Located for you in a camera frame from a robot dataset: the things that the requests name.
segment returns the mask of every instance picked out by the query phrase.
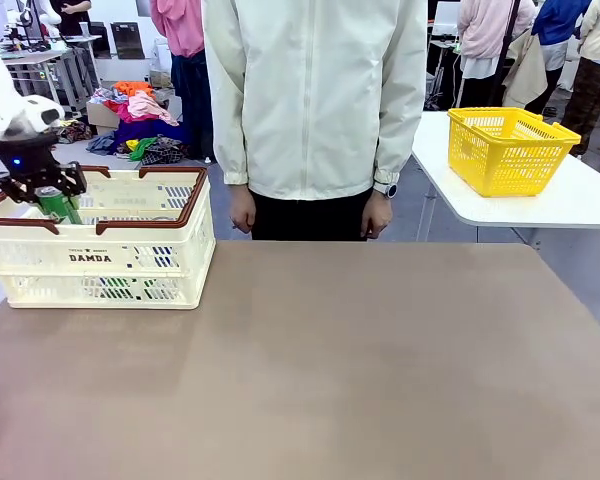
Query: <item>wristwatch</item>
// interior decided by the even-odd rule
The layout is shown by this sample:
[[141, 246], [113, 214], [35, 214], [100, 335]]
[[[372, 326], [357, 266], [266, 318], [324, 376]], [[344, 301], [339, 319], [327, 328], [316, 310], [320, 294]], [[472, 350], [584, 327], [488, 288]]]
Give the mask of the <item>wristwatch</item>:
[[398, 193], [398, 185], [395, 183], [379, 183], [375, 182], [373, 184], [373, 189], [383, 194], [385, 197], [391, 199], [396, 196]]

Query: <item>camouflage pants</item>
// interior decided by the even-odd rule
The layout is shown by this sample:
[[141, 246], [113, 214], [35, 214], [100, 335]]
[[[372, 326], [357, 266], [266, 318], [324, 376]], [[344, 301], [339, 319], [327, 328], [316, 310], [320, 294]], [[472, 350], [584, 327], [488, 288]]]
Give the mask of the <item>camouflage pants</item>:
[[591, 132], [600, 116], [600, 64], [580, 59], [573, 84], [573, 94], [567, 104], [562, 125], [582, 136], [579, 145], [571, 149], [572, 155], [583, 155], [589, 148]]

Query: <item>pink hoodie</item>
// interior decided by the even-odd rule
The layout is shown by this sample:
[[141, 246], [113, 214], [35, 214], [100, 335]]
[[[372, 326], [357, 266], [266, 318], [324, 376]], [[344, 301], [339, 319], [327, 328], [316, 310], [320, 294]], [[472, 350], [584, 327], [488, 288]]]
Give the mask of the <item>pink hoodie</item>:
[[193, 57], [204, 49], [201, 0], [151, 0], [151, 19], [174, 55]]
[[[461, 0], [458, 34], [462, 40], [462, 55], [471, 58], [500, 55], [512, 4], [513, 0]], [[535, 12], [532, 0], [521, 0], [514, 38], [531, 26]]]

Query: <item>blue jacket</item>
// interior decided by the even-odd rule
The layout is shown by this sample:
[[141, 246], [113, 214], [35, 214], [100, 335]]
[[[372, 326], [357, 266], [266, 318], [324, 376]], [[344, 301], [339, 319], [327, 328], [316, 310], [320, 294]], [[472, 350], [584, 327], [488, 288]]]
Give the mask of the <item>blue jacket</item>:
[[592, 0], [547, 0], [531, 30], [538, 34], [541, 45], [555, 45], [569, 40], [576, 28], [578, 17], [589, 8]]

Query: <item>hand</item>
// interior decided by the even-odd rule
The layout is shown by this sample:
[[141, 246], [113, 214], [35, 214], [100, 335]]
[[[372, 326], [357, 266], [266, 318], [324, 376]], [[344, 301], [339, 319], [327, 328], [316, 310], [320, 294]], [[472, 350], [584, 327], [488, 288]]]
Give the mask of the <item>hand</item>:
[[374, 190], [362, 212], [360, 236], [376, 239], [393, 219], [391, 200]]
[[246, 185], [230, 185], [231, 210], [230, 216], [233, 224], [242, 233], [249, 233], [256, 221], [256, 204], [253, 195]]

